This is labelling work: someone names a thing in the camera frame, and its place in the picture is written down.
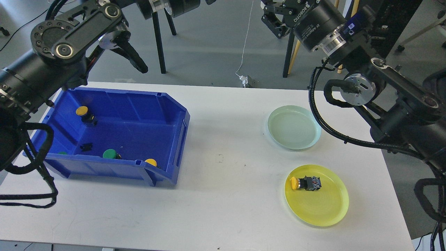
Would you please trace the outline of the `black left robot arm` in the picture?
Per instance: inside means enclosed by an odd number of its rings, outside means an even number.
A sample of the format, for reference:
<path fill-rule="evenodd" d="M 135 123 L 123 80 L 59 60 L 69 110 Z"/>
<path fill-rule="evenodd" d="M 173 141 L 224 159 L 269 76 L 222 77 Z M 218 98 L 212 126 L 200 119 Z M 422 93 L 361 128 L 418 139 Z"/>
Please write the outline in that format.
<path fill-rule="evenodd" d="M 53 106 L 50 97 L 59 89 L 71 89 L 87 83 L 89 71 L 105 46 L 98 46 L 86 57 L 87 49 L 99 38 L 116 44 L 114 52 L 122 55 L 141 73 L 148 67 L 129 44 L 130 33 L 118 28 L 126 24 L 122 8 L 136 4 L 149 19 L 165 9 L 172 17 L 180 16 L 200 5 L 199 0 L 84 0 L 80 5 L 59 14 L 65 4 L 54 1 L 43 22 L 31 31 L 32 49 L 9 67 L 1 70 L 1 170 L 26 174 L 38 168 L 52 145 L 46 140 L 43 149 L 24 167 L 12 164 L 26 145 L 27 131 L 45 130 L 48 126 L 29 123 L 31 113 L 43 104 Z"/>

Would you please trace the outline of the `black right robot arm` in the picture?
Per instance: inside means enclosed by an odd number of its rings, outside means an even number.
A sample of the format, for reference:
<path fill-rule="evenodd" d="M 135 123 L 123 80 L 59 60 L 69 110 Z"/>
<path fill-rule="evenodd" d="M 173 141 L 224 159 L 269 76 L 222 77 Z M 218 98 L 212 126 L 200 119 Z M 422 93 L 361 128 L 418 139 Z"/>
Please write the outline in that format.
<path fill-rule="evenodd" d="M 309 51 L 326 58 L 309 82 L 310 109 L 317 123 L 345 144 L 402 153 L 427 164 L 433 178 L 421 178 L 414 193 L 435 221 L 430 249 L 439 241 L 445 250 L 445 94 L 402 76 L 372 46 L 375 11 L 364 5 L 346 19 L 329 0 L 263 0 L 262 21 L 278 38 L 291 35 Z M 325 100 L 353 108 L 370 126 L 372 141 L 352 138 L 333 129 L 317 110 L 314 93 L 320 74 L 347 72 L 324 85 Z"/>

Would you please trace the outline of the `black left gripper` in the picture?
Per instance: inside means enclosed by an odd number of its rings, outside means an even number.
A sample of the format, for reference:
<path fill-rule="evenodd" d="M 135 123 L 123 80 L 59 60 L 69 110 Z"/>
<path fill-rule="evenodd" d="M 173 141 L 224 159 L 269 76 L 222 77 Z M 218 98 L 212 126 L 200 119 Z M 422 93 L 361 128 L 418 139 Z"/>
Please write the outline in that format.
<path fill-rule="evenodd" d="M 167 0 L 167 13 L 176 18 L 200 6 L 201 0 Z"/>

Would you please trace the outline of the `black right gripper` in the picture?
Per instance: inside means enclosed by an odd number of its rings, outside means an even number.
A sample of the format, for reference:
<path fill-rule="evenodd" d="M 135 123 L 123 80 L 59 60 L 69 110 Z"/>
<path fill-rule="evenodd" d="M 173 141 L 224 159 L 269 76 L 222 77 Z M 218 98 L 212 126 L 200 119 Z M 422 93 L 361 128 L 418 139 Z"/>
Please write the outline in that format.
<path fill-rule="evenodd" d="M 292 28 L 308 51 L 333 53 L 347 43 L 340 33 L 346 19 L 328 0 L 287 0 L 286 4 L 284 0 L 262 0 L 261 8 L 262 22 L 278 39 Z"/>

